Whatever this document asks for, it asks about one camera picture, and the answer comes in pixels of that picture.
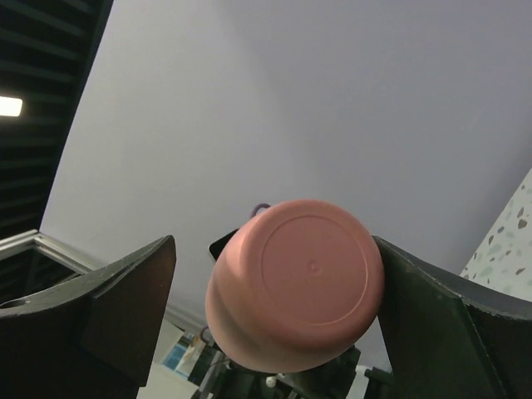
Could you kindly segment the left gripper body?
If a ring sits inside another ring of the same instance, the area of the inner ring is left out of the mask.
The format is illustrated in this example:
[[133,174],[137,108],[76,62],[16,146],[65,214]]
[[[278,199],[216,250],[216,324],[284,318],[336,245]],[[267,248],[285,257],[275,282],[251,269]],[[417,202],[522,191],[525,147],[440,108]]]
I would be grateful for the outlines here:
[[393,398],[391,372],[358,363],[350,347],[322,366],[295,373],[255,372],[229,360],[217,345],[199,385],[200,398]]

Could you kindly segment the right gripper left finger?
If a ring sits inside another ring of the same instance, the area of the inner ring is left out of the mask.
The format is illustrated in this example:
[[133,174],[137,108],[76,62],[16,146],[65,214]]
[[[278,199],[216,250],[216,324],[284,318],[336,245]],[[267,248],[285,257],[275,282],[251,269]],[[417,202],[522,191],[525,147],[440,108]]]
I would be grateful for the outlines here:
[[3,398],[135,398],[148,381],[176,265],[165,236],[1,306]]

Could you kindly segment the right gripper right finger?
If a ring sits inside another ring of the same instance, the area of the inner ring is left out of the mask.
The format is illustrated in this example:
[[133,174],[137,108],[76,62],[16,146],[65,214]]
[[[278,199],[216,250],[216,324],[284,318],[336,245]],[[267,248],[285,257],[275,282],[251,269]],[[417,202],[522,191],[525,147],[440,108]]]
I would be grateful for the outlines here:
[[378,321],[399,398],[529,398],[531,303],[375,239]]

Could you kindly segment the red plastic cup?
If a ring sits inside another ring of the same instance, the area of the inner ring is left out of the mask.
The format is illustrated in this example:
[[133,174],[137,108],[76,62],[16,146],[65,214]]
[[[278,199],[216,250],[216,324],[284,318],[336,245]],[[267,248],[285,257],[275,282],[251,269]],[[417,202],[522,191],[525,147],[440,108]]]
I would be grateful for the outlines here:
[[231,237],[205,295],[209,330],[242,367],[301,372],[348,350],[372,325],[384,270],[377,243],[321,200],[276,204]]

